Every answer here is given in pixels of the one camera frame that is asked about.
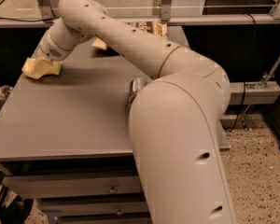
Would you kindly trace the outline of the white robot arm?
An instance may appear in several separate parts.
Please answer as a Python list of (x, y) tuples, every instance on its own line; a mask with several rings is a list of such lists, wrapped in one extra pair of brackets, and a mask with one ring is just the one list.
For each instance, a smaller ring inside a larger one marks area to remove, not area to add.
[(96, 36), (151, 77), (130, 108), (129, 135), (153, 224), (237, 224), (219, 152), (231, 99), (224, 69), (201, 54), (106, 15), (93, 0), (60, 0), (40, 43), (62, 61)]

